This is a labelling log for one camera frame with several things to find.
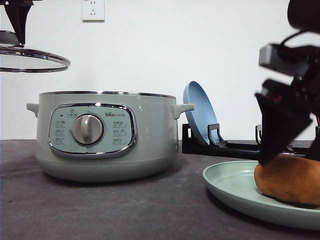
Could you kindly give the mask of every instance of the white wall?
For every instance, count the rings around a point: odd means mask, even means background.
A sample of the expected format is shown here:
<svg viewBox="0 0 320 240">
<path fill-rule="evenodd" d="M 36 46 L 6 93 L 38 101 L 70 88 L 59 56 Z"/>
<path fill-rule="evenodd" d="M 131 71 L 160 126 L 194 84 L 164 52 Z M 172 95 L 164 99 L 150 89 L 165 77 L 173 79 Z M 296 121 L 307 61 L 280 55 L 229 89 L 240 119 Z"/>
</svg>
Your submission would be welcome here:
<svg viewBox="0 0 320 240">
<path fill-rule="evenodd" d="M 174 95 L 199 82 L 227 139 L 253 139 L 261 113 L 254 93 L 267 77 L 259 49 L 294 32 L 288 0 L 108 0 L 106 22 L 81 21 L 80 0 L 35 1 L 26 45 L 65 56 L 67 71 L 1 73 L 1 139 L 35 139 L 37 120 L 26 103 L 42 92 L 100 90 Z M 11 25 L 1 7 L 1 30 Z M 313 35 L 292 43 L 319 43 Z M 186 123 L 181 115 L 179 126 Z M 314 123 L 299 139 L 315 136 Z"/>
</svg>

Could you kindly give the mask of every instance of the dish rack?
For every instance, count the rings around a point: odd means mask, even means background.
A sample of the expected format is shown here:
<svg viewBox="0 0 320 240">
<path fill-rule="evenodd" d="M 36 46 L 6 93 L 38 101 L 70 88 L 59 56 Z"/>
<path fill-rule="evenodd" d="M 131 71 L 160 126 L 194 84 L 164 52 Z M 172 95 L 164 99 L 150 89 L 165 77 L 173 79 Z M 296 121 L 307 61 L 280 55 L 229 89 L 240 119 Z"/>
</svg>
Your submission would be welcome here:
<svg viewBox="0 0 320 240">
<path fill-rule="evenodd" d="M 220 139 L 219 142 L 214 142 L 212 138 L 212 131 L 216 130 L 216 133 Z M 183 154 L 196 154 L 196 155 L 208 155 L 217 157 L 229 157 L 238 159 L 250 159 L 258 160 L 259 150 L 262 139 L 262 127 L 261 125 L 255 126 L 255 143 L 234 143 L 224 140 L 220 135 L 220 124 L 209 124 L 207 127 L 209 146 L 201 145 L 195 138 L 189 124 L 182 125 L 182 153 Z M 315 127 L 315 141 L 320 142 L 320 127 Z M 283 154 L 295 155 L 299 157 L 305 157 L 309 147 L 297 147 L 293 145 L 286 146 L 283 150 Z"/>
</svg>

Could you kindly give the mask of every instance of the gray table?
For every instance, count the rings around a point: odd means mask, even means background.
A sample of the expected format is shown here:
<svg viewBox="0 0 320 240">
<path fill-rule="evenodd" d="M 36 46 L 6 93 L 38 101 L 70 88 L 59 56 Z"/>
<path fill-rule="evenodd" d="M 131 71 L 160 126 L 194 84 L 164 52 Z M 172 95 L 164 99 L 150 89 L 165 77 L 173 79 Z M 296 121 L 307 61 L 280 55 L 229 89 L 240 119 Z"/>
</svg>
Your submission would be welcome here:
<svg viewBox="0 0 320 240">
<path fill-rule="evenodd" d="M 180 154 L 165 172 L 119 183 L 75 183 L 44 174 L 35 140 L 1 144 L 2 240 L 319 239 L 216 199 L 205 167 L 232 158 Z"/>
</svg>

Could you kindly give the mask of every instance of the wall outlet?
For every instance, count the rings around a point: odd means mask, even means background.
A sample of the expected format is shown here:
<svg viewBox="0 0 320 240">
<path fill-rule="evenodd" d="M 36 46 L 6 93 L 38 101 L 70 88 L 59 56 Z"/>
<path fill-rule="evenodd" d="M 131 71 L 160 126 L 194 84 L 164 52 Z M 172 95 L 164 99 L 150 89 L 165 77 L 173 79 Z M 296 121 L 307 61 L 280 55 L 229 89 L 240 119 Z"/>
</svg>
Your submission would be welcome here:
<svg viewBox="0 0 320 240">
<path fill-rule="evenodd" d="M 81 0 L 83 21 L 104 21 L 105 0 Z"/>
</svg>

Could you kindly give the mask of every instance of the green plate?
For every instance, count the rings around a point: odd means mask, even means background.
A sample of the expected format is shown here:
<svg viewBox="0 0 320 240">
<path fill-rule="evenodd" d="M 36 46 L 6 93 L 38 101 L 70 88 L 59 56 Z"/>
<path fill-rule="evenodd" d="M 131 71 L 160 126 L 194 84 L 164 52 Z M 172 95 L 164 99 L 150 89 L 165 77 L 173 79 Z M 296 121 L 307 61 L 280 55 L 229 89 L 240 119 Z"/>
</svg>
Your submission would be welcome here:
<svg viewBox="0 0 320 240">
<path fill-rule="evenodd" d="M 320 206 L 291 204 L 263 195 L 256 186 L 258 161 L 229 161 L 203 171 L 209 190 L 229 207 L 251 217 L 293 228 L 320 230 Z"/>
</svg>

